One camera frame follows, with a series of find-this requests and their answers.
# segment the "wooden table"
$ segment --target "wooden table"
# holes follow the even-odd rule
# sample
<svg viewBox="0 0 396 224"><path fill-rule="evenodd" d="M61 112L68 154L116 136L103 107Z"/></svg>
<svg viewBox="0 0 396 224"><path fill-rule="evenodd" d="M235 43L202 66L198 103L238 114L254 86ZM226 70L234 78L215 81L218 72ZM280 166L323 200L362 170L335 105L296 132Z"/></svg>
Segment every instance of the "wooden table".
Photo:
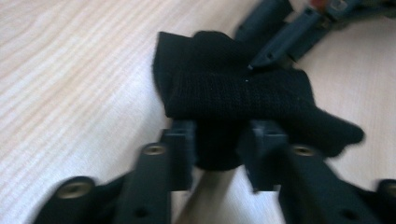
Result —
<svg viewBox="0 0 396 224"><path fill-rule="evenodd" d="M0 1L0 223L32 221L68 177L104 183L130 169L169 122L151 76L157 33L232 35L256 2ZM368 189L396 178L395 40L396 21L362 22L299 62L319 107L366 132L329 163ZM252 195L241 168L203 174L174 211L177 223L283 222L276 194Z"/></svg>

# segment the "knit fabric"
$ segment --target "knit fabric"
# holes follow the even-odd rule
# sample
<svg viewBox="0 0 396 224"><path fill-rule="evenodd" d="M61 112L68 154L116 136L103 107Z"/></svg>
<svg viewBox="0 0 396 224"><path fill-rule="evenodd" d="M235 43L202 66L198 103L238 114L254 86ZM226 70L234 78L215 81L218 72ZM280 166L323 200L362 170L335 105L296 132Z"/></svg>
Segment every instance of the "knit fabric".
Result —
<svg viewBox="0 0 396 224"><path fill-rule="evenodd" d="M242 43L219 32L194 37L160 33L155 84L167 117L197 120L199 167L224 171L238 166L234 150L250 119L273 119L291 144L310 145L327 157L363 138L358 126L316 107L304 71L248 69L271 35Z"/></svg>

